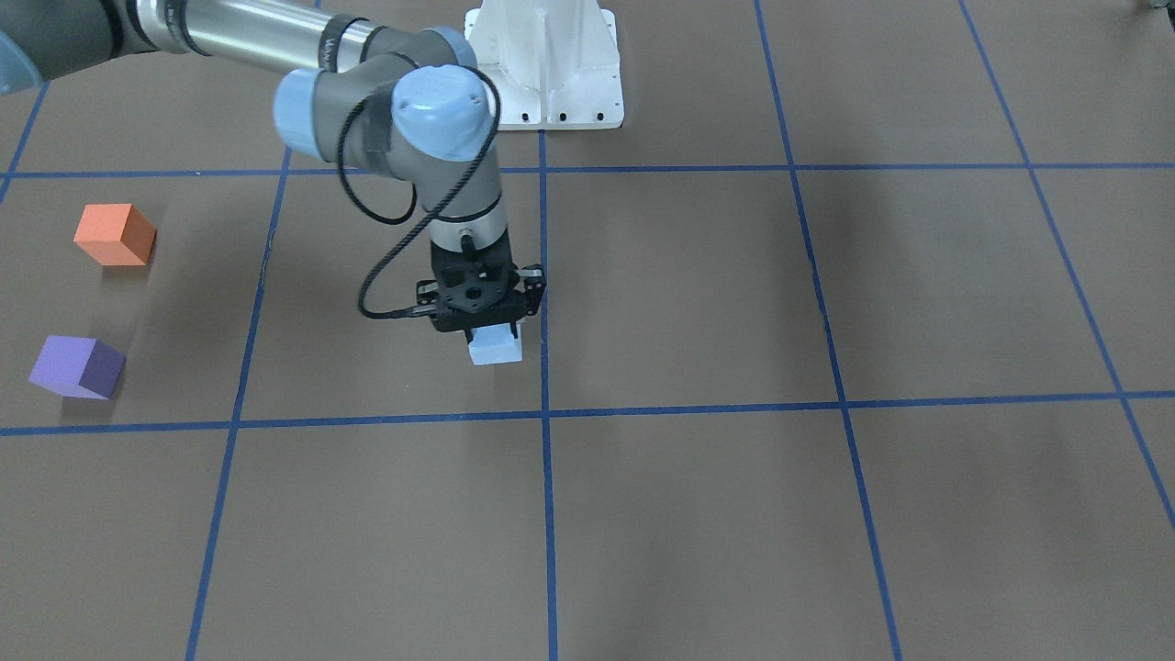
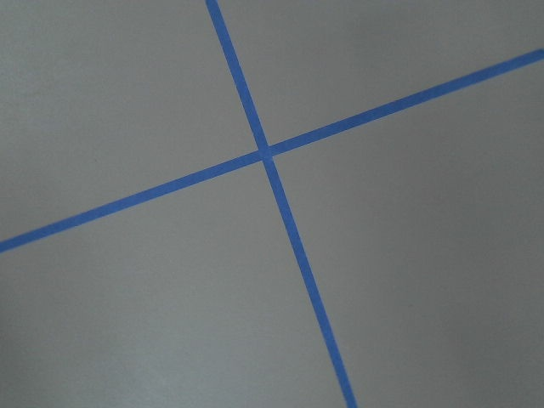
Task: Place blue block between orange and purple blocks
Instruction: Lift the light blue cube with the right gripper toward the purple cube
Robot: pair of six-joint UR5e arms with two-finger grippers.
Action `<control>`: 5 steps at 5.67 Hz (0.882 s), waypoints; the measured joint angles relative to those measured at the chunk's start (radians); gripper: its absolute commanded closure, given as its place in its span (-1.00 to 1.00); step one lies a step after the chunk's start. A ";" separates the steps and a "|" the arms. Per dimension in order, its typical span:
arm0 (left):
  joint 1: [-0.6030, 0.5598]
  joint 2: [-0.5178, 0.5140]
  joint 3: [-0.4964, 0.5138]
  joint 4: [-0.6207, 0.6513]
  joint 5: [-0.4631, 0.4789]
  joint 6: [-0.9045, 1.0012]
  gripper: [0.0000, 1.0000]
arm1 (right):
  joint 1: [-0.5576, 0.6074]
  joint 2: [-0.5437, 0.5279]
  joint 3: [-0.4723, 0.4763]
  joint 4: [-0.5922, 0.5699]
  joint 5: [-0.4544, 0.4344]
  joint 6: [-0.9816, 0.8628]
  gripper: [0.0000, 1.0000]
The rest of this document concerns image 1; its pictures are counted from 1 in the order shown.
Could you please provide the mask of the black gripper of second arm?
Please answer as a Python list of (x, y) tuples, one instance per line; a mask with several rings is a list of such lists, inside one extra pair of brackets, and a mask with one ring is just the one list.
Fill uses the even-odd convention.
[(540, 310), (546, 272), (539, 264), (517, 267), (505, 232), (490, 247), (452, 252), (430, 247), (432, 279), (416, 285), (416, 309), (441, 333), (515, 325)]

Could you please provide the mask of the grey blue second robot arm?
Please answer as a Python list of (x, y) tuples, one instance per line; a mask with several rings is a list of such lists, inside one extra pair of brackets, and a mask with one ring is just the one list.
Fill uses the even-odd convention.
[(333, 166), (367, 218), (411, 223), (358, 286), (365, 318), (517, 340), (540, 310), (544, 268), (518, 267), (510, 243), (502, 96), (459, 32), (403, 32), (291, 1), (5, 1), (1, 25), (4, 94), (137, 54), (274, 73), (286, 147)]

